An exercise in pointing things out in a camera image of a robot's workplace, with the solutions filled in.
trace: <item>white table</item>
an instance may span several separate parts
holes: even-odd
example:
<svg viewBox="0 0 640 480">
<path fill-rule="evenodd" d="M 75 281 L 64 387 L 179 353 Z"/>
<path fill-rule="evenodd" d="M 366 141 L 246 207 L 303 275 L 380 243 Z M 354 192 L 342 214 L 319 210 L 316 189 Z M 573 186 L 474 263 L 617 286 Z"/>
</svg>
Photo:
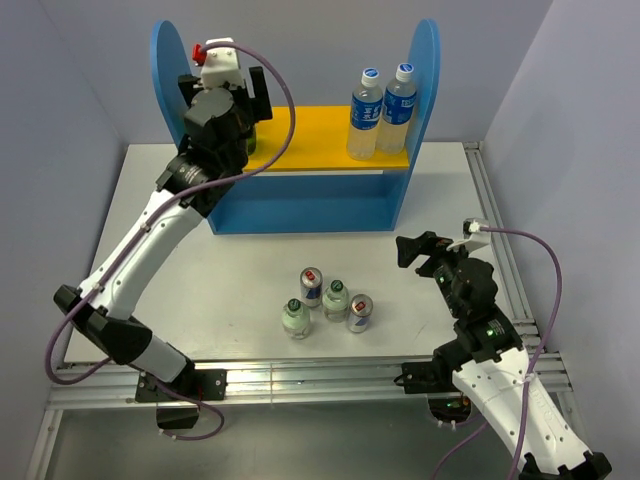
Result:
<svg viewBox="0 0 640 480">
<path fill-rule="evenodd" d="M 109 209 L 93 268 L 133 225 L 175 155 L 172 145 L 131 145 Z M 395 237 L 425 230 L 459 238 L 462 222 L 482 216 L 460 143 L 425 143 L 395 232 L 374 234 L 214 236 L 203 221 L 176 248 L 144 292 L 135 316 L 194 360 L 276 360 L 430 354 L 454 338 L 453 319 L 433 280 L 396 264 Z M 495 265 L 490 248 L 474 254 Z M 318 267 L 353 293 L 374 301 L 372 322 L 353 334 L 313 311 L 313 332 L 285 336 L 283 305 L 300 294 L 298 277 Z M 500 292 L 497 303 L 511 315 Z M 78 332 L 65 360 L 94 362 L 104 354 Z"/>
</svg>

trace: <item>gray wall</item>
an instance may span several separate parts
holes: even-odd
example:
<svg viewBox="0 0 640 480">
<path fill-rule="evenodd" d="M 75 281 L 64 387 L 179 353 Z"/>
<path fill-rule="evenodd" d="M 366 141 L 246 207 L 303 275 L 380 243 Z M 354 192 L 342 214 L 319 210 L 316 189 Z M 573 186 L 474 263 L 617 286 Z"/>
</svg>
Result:
<svg viewBox="0 0 640 480">
<path fill-rule="evenodd" d="M 21 478 L 62 282 L 86 274 L 123 149 L 36 0 L 0 0 L 0 478 Z"/>
<path fill-rule="evenodd" d="M 421 18 L 442 33 L 442 79 L 427 132 L 482 140 L 551 0 L 41 0 L 129 143 L 171 138 L 151 89 L 149 36 L 175 23 L 185 45 L 233 36 L 257 48 L 302 105 L 347 104 L 362 68 L 385 82 Z M 282 97 L 271 84 L 276 104 Z"/>
<path fill-rule="evenodd" d="M 553 345 L 619 479 L 640 467 L 639 16 L 637 0 L 554 2 L 484 151 L 505 223 L 557 249 L 565 290 Z M 515 253 L 546 321 L 553 267 L 528 241 Z"/>
</svg>

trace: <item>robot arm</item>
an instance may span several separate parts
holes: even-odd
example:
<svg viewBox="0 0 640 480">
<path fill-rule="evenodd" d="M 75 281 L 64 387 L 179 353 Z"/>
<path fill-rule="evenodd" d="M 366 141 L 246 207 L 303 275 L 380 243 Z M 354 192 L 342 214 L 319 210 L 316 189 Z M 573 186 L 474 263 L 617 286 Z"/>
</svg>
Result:
<svg viewBox="0 0 640 480">
<path fill-rule="evenodd" d="M 58 307 L 68 314 L 100 284 L 104 272 L 117 264 L 109 280 L 75 315 L 74 326 L 114 362 L 148 372 L 183 395 L 193 394 L 194 363 L 156 337 L 133 312 L 173 249 L 211 214 L 233 184 L 201 190 L 182 198 L 153 221 L 149 218 L 160 205 L 191 187 L 242 173 L 255 123 L 272 117 L 262 69 L 250 69 L 255 98 L 249 98 L 235 51 L 213 61 L 217 50 L 208 52 L 212 61 L 203 66 L 201 79 L 185 75 L 177 80 L 188 106 L 186 135 L 135 225 L 78 288 L 63 285 L 54 296 Z M 139 242 L 127 250 L 137 235 L 141 235 Z"/>
<path fill-rule="evenodd" d="M 456 340 L 437 348 L 432 361 L 403 364 L 402 386 L 406 393 L 461 391 L 514 455 L 528 382 L 520 479 L 604 479 L 611 472 L 606 457 L 589 450 L 562 418 L 540 379 L 527 376 L 527 350 L 495 304 L 498 287 L 491 278 L 493 267 L 469 258 L 470 251 L 490 241 L 490 234 L 480 231 L 483 225 L 482 220 L 467 220 L 465 240 L 455 243 L 433 232 L 396 239 L 398 266 L 406 268 L 419 255 L 429 256 L 416 273 L 436 280 L 457 319 Z"/>
</svg>

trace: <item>black mounting bracket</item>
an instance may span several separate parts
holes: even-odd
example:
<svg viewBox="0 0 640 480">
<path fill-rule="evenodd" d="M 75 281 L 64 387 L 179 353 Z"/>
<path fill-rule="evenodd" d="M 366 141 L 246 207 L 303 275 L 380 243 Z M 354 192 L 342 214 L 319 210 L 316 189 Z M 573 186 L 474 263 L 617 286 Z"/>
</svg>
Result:
<svg viewBox="0 0 640 480">
<path fill-rule="evenodd" d="M 202 401 L 221 401 L 227 388 L 227 371 L 222 369 L 195 370 L 192 374 L 193 391 L 189 398 Z M 156 380 L 151 375 L 138 377 L 136 388 L 137 403 L 175 402 L 176 399 L 158 389 Z"/>
<path fill-rule="evenodd" d="M 417 393 L 452 393 L 458 389 L 441 381 L 443 378 L 435 362 L 407 362 L 401 365 L 402 375 L 394 383 L 407 395 Z"/>
<path fill-rule="evenodd" d="M 603 480 L 611 473 L 611 464 L 601 452 L 585 452 L 585 461 L 569 470 L 566 466 L 558 469 L 558 474 L 541 473 L 535 457 L 527 453 L 526 463 L 518 480 Z"/>
</svg>

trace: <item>blue wooden shelf panel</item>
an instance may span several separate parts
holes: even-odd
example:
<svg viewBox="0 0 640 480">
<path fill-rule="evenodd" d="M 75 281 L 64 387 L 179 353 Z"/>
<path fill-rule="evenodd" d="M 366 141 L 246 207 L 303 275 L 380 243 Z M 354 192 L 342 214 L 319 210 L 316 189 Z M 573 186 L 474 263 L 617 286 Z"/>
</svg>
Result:
<svg viewBox="0 0 640 480">
<path fill-rule="evenodd" d="M 382 174 L 255 176 L 222 198 L 209 223 L 217 234 L 391 230 L 392 187 Z"/>
<path fill-rule="evenodd" d="M 438 91 L 440 39 L 436 22 L 422 20 L 408 61 L 418 90 L 407 134 L 409 169 L 369 175 L 256 176 L 236 183 L 209 217 L 214 233 L 370 232 L 395 228 Z M 177 30 L 156 24 L 151 37 L 151 70 L 160 110 L 178 145 L 186 105 L 177 86 L 190 73 Z"/>
</svg>

